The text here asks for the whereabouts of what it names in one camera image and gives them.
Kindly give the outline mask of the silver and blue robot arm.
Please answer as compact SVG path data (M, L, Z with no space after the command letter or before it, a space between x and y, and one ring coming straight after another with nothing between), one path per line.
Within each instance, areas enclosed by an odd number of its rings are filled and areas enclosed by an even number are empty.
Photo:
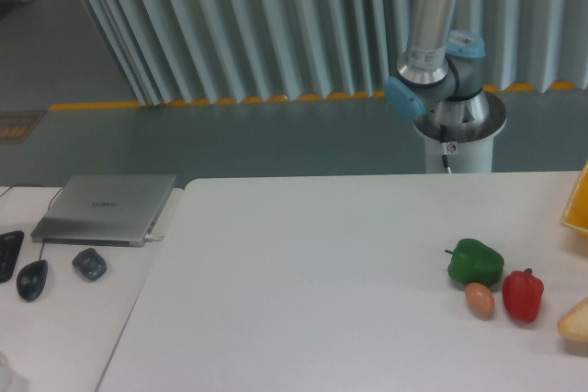
M499 98L483 91L483 38L450 27L457 3L415 0L407 48L384 93L426 137L467 143L497 135L506 111Z

